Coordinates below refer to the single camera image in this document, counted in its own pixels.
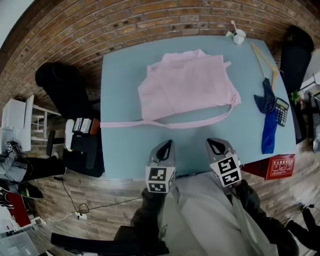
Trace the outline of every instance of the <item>black chair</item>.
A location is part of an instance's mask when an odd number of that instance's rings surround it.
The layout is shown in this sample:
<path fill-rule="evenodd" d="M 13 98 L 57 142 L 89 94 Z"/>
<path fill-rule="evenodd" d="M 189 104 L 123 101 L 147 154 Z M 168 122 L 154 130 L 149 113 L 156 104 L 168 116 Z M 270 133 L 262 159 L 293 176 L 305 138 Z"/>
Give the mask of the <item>black chair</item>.
<path fill-rule="evenodd" d="M 290 95 L 300 90 L 314 50 L 314 43 L 308 33 L 294 25 L 290 26 L 288 36 L 291 37 L 291 40 L 286 41 L 282 46 L 280 70 L 286 92 Z M 298 144 L 307 137 L 306 123 L 300 108 L 291 100 L 289 103 L 295 141 Z"/>
<path fill-rule="evenodd" d="M 45 90 L 63 118 L 100 120 L 100 112 L 92 108 L 80 72 L 75 66 L 45 63 L 37 70 L 35 82 Z M 55 138 L 55 134 L 55 131 L 51 131 L 48 137 L 48 156 L 52 155 L 54 144 L 64 142 L 63 138 Z M 63 150 L 65 167 L 93 177 L 101 177 L 105 172 L 100 129 L 97 135 L 74 134 L 71 149 Z"/>
<path fill-rule="evenodd" d="M 85 253 L 105 256 L 168 255 L 169 249 L 164 241 L 142 241 L 132 229 L 132 227 L 121 226 L 113 241 L 81 239 L 52 233 L 51 243 L 77 255 Z"/>

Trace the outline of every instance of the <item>white cup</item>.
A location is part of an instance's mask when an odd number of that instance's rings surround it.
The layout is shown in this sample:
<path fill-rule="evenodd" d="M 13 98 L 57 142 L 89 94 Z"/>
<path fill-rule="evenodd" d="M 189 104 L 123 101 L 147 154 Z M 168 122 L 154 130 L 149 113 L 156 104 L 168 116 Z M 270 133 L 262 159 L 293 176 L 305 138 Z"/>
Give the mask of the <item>white cup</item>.
<path fill-rule="evenodd" d="M 241 29 L 237 29 L 235 31 L 235 35 L 233 36 L 233 41 L 236 45 L 241 45 L 242 42 L 245 40 L 245 37 L 246 33 Z"/>

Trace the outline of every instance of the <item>blue cloth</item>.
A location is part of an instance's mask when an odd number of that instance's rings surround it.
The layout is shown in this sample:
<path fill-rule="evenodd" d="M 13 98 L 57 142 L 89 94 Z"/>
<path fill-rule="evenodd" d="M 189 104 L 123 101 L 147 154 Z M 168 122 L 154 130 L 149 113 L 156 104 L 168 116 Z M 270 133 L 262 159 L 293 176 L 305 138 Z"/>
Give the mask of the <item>blue cloth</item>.
<path fill-rule="evenodd" d="M 254 95 L 254 100 L 260 112 L 265 114 L 275 109 L 276 97 L 274 92 L 272 91 L 270 80 L 268 78 L 263 80 L 262 85 L 264 89 L 264 97 Z"/>
<path fill-rule="evenodd" d="M 277 111 L 274 109 L 265 114 L 264 128 L 262 133 L 262 154 L 272 154 L 275 149 L 275 135 L 277 130 Z"/>

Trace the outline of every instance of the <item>light blue table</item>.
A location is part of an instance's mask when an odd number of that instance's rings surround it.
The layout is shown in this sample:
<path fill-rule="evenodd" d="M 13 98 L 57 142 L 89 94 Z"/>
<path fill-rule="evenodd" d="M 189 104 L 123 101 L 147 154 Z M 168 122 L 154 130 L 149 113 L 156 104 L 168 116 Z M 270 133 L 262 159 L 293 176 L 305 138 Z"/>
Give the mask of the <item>light blue table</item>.
<path fill-rule="evenodd" d="M 285 127 L 277 126 L 274 154 L 262 154 L 261 141 L 265 115 L 260 113 L 254 94 L 263 96 L 263 73 L 252 49 L 253 42 L 275 64 L 265 42 L 245 39 L 235 45 L 225 36 L 189 36 L 165 39 L 125 48 L 103 58 L 101 81 L 101 121 L 128 122 L 141 120 L 137 88 L 145 79 L 147 65 L 159 62 L 165 53 L 203 50 L 209 55 L 223 55 L 231 61 L 227 74 L 241 96 L 224 120 L 209 126 L 191 129 L 167 129 L 151 125 L 126 128 L 102 128 L 105 177 L 108 179 L 144 179 L 151 150 L 159 143 L 175 142 L 178 175 L 209 171 L 206 139 L 217 137 L 230 142 L 243 164 L 284 154 L 295 148 L 295 131 L 291 110 Z M 272 81 L 272 71 L 268 78 Z M 276 97 L 289 101 L 281 77 L 276 80 Z M 164 118 L 162 122 L 188 122 L 207 119 L 228 111 L 228 106 L 196 110 Z"/>

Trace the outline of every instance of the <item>gray sleeve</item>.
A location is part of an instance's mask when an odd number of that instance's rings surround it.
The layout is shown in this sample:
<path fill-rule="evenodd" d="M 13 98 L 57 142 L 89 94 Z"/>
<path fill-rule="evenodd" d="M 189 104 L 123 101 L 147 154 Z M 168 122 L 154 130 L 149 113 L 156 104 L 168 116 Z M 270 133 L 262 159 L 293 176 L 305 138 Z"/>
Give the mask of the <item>gray sleeve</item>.
<path fill-rule="evenodd" d="M 291 233 L 277 219 L 268 217 L 260 208 L 260 199 L 256 191 L 242 180 L 235 187 L 236 195 L 240 198 L 243 208 L 258 224 L 271 244 L 277 245 L 279 256 L 298 256 L 299 247 Z"/>
<path fill-rule="evenodd" d="M 0 162 L 0 174 L 6 174 L 15 161 L 15 154 L 11 152 L 4 162 Z"/>

